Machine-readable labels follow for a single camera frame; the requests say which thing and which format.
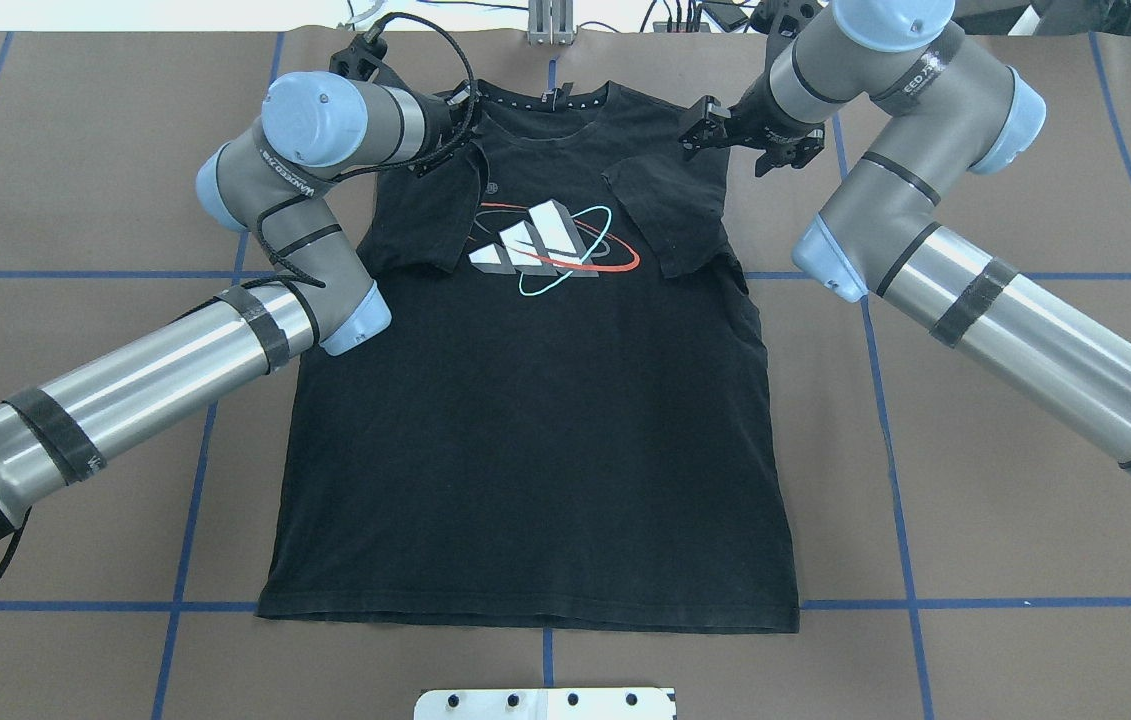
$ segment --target shirt logo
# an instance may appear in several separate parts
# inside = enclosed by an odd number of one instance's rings
[[[489,215],[525,215],[527,209],[519,205],[482,202],[482,210],[475,218],[475,227],[489,232],[483,218]],[[605,225],[601,229],[579,218],[589,214],[605,214]],[[468,253],[468,260],[483,274],[518,274],[516,287],[525,297],[536,297],[553,290],[569,278],[596,278],[601,274],[628,274],[641,264],[641,255],[620,237],[610,233],[614,224],[614,211],[603,205],[594,205],[582,212],[570,214],[563,205],[547,200],[528,209],[529,219],[520,220],[511,227],[498,232],[501,242],[489,243]],[[582,234],[587,234],[584,241]],[[596,260],[608,258],[614,248],[610,242],[624,248],[630,260],[622,264],[598,264]],[[525,277],[552,278],[545,287],[528,290]]]

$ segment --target t-shirt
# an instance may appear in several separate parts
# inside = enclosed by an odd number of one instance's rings
[[[480,92],[454,161],[379,176],[392,323],[301,361],[258,615],[795,632],[728,153],[616,83]]]

